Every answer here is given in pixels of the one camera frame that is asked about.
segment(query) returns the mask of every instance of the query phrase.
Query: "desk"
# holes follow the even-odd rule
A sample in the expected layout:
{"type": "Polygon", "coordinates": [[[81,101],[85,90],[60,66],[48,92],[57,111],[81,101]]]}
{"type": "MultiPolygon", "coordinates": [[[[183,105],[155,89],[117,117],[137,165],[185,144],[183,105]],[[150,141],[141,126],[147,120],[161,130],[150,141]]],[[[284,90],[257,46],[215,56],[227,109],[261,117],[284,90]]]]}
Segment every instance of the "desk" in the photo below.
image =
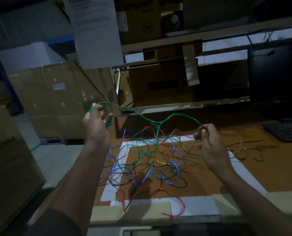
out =
{"type": "MultiPolygon", "coordinates": [[[[189,109],[182,111],[182,113],[198,119],[203,124],[214,123],[223,136],[225,144],[232,151],[231,156],[235,154],[237,158],[241,159],[233,163],[237,165],[235,170],[243,174],[243,178],[245,177],[248,183],[266,196],[271,202],[292,216],[292,143],[282,143],[262,129],[262,123],[273,122],[273,120],[262,115],[249,103],[189,109]],[[243,143],[243,148],[254,148],[258,145],[266,146],[266,148],[261,151],[258,149],[242,149],[238,152],[240,147],[239,138],[235,134],[226,133],[227,131],[237,134],[241,137],[242,142],[250,142],[243,143]]],[[[162,121],[170,114],[172,114],[172,112],[147,114],[145,116],[154,121],[162,121]]],[[[138,115],[114,119],[114,124],[112,127],[109,127],[112,145],[119,143],[125,128],[125,135],[133,136],[145,126],[149,126],[149,122],[138,115]]],[[[197,123],[191,119],[187,119],[183,116],[174,116],[164,123],[161,129],[164,131],[165,135],[171,133],[175,128],[190,135],[193,134],[197,127],[197,123]]],[[[193,140],[185,143],[188,146],[197,144],[193,143],[193,140]]],[[[172,144],[163,144],[163,147],[169,149],[172,147],[172,144]]],[[[180,144],[176,146],[177,149],[182,150],[181,147],[180,144]]],[[[116,156],[119,150],[120,147],[113,148],[112,154],[116,156]]],[[[151,145],[149,152],[154,150],[155,146],[151,145]]],[[[137,148],[131,147],[125,161],[128,163],[133,162],[136,160],[137,154],[137,148]]],[[[102,171],[103,178],[101,180],[101,186],[99,186],[97,190],[91,225],[108,224],[129,226],[185,222],[243,221],[243,217],[236,208],[232,198],[230,195],[227,195],[227,190],[206,167],[201,156],[190,157],[186,152],[183,152],[183,156],[185,164],[180,166],[180,178],[182,180],[179,180],[175,186],[160,182],[154,177],[149,176],[149,181],[152,182],[152,184],[159,184],[165,190],[183,199],[186,210],[182,217],[169,218],[162,216],[160,212],[162,212],[162,210],[167,210],[170,206],[172,213],[178,213],[181,209],[180,202],[175,198],[171,198],[172,196],[170,194],[166,192],[156,192],[155,189],[151,189],[136,198],[133,202],[138,206],[132,204],[132,207],[128,210],[129,213],[124,216],[122,207],[120,206],[121,193],[115,190],[111,198],[110,194],[109,196],[104,194],[107,187],[106,176],[112,167],[110,164],[109,167],[104,168],[102,171]]],[[[159,161],[164,161],[164,157],[165,156],[159,153],[155,155],[155,158],[159,159],[159,161]]],[[[140,183],[148,170],[148,168],[139,170],[135,177],[136,181],[140,183]]],[[[127,204],[130,198],[129,196],[134,189],[132,179],[128,177],[128,184],[121,186],[121,189],[125,192],[127,204]]]]}

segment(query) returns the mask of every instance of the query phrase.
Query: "black keyboard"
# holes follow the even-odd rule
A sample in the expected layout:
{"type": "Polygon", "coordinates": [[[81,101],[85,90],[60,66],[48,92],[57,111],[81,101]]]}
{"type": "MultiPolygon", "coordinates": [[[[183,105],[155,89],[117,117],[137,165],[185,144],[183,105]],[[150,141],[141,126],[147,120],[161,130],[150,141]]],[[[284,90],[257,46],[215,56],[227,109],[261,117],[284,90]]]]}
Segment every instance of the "black keyboard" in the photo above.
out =
{"type": "Polygon", "coordinates": [[[292,142],[292,122],[283,122],[273,125],[263,125],[270,134],[284,142],[292,142]]]}

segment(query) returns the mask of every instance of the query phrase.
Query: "person's left arm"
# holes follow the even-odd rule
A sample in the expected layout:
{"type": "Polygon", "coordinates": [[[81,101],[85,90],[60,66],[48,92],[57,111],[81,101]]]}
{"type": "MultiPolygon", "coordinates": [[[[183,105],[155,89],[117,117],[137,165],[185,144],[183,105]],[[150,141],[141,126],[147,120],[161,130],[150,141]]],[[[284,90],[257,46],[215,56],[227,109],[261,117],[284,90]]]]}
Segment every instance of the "person's left arm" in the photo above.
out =
{"type": "Polygon", "coordinates": [[[27,236],[87,234],[101,171],[110,147],[105,124],[111,118],[112,114],[106,115],[102,106],[93,104],[91,113],[84,117],[87,128],[85,145],[57,189],[50,208],[31,226],[27,236]]]}

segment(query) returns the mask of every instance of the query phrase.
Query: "sleeve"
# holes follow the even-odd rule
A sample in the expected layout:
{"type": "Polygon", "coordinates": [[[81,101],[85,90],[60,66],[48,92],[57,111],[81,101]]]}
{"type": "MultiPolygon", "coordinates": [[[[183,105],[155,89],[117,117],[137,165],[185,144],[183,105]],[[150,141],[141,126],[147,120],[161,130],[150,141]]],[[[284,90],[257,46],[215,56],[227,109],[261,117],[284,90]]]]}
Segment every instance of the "sleeve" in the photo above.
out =
{"type": "Polygon", "coordinates": [[[28,229],[25,236],[81,236],[77,224],[64,213],[48,208],[28,229]]]}

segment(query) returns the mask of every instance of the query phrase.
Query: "black screen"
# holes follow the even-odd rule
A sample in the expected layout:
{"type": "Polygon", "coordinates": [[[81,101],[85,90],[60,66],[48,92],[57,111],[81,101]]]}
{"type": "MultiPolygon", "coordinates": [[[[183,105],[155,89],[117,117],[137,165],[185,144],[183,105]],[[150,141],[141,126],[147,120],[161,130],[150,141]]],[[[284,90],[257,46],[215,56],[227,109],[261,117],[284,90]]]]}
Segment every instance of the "black screen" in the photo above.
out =
{"type": "Polygon", "coordinates": [[[248,58],[251,101],[292,96],[292,42],[250,48],[248,58]]]}

